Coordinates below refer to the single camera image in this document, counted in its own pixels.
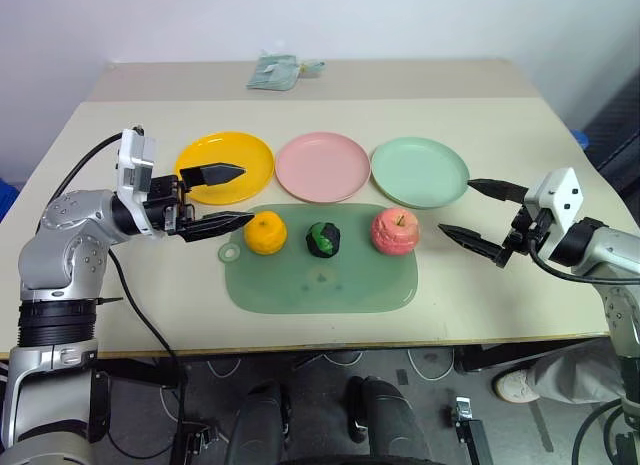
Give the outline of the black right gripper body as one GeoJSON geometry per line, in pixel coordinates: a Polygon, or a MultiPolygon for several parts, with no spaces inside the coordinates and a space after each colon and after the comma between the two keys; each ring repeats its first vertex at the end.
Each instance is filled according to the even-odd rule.
{"type": "Polygon", "coordinates": [[[552,212],[542,208],[534,217],[522,205],[511,222],[511,230],[502,243],[508,252],[522,255],[529,253],[530,242],[533,241],[535,250],[539,251],[546,240],[552,224],[552,212]]]}

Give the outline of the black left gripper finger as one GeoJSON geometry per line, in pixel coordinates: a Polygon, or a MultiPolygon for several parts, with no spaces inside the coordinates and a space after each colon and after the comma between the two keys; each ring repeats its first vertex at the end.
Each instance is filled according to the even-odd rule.
{"type": "Polygon", "coordinates": [[[245,173],[244,167],[229,163],[212,163],[180,170],[181,180],[186,187],[226,184],[245,173]]]}
{"type": "Polygon", "coordinates": [[[175,234],[187,243],[205,240],[241,229],[254,217],[250,212],[216,212],[198,220],[183,220],[178,224],[175,234]]]}

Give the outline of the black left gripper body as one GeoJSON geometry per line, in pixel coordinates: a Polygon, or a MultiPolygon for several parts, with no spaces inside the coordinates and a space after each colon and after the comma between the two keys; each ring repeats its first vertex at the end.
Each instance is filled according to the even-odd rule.
{"type": "Polygon", "coordinates": [[[195,207],[187,202],[189,189],[177,175],[156,177],[144,202],[146,216],[156,231],[182,235],[195,220],[195,207]]]}

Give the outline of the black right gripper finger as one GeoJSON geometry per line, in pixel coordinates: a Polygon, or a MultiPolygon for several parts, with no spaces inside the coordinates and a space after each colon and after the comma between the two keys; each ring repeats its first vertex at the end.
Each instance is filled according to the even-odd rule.
{"type": "Polygon", "coordinates": [[[494,179],[472,179],[467,185],[481,194],[500,201],[523,203],[527,187],[494,179]]]}
{"type": "Polygon", "coordinates": [[[504,268],[511,257],[506,248],[485,240],[473,230],[448,224],[439,224],[438,228],[461,247],[489,259],[499,268],[504,268]]]}

